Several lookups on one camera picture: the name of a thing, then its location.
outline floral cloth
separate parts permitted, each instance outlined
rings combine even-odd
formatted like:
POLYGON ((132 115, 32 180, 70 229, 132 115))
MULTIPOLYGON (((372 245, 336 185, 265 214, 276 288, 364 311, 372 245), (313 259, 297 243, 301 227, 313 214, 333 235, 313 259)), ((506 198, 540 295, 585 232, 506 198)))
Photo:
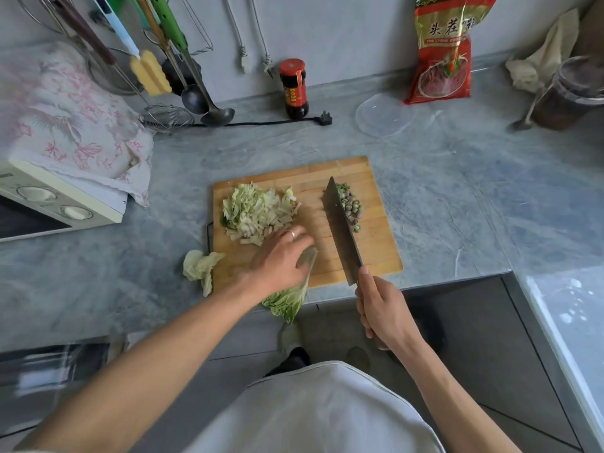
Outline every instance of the floral cloth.
POLYGON ((70 45, 0 53, 0 117, 4 157, 114 187, 148 206, 152 132, 91 79, 70 45))

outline red jar lid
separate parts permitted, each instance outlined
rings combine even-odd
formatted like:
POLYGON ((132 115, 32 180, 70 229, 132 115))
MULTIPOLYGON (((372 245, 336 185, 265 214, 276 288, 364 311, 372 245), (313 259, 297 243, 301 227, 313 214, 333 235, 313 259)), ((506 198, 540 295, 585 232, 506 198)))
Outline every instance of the red jar lid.
POLYGON ((304 71, 305 63, 300 59, 287 59, 281 62, 279 73, 283 76, 295 76, 296 73, 304 71))

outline hand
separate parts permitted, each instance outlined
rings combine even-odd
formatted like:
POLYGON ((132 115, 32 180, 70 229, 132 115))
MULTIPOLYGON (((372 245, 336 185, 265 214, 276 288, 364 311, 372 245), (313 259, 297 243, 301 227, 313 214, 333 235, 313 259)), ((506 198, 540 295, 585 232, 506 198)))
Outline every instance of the hand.
POLYGON ((368 338, 377 335, 391 350, 407 351, 425 343, 403 293, 394 284, 359 269, 356 309, 368 338))
POLYGON ((302 226, 292 226, 272 233, 254 255, 250 268, 253 278, 266 298, 283 289, 298 286, 310 267, 296 266, 306 248, 315 243, 302 226))

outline person's left hand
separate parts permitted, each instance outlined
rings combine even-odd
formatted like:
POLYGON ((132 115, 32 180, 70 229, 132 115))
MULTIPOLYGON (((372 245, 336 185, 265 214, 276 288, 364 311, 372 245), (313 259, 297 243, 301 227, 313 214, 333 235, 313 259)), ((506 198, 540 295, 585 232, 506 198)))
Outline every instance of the person's left hand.
POLYGON ((308 264, 296 266, 306 248, 315 243, 302 226, 292 226, 268 236, 250 264, 263 298, 298 286, 308 274, 308 264))

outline cleaver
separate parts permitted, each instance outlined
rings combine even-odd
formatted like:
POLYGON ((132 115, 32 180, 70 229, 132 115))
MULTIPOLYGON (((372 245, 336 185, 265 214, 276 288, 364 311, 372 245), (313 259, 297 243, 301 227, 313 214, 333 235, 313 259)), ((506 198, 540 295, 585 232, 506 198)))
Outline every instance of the cleaver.
MULTIPOLYGON (((329 179, 322 201, 333 241, 336 244, 336 250, 338 251, 338 256, 346 275, 346 281, 348 281, 349 286, 358 284, 359 269, 363 265, 363 261, 333 176, 329 179)), ((377 335, 375 336, 375 341, 380 350, 389 350, 377 335)))

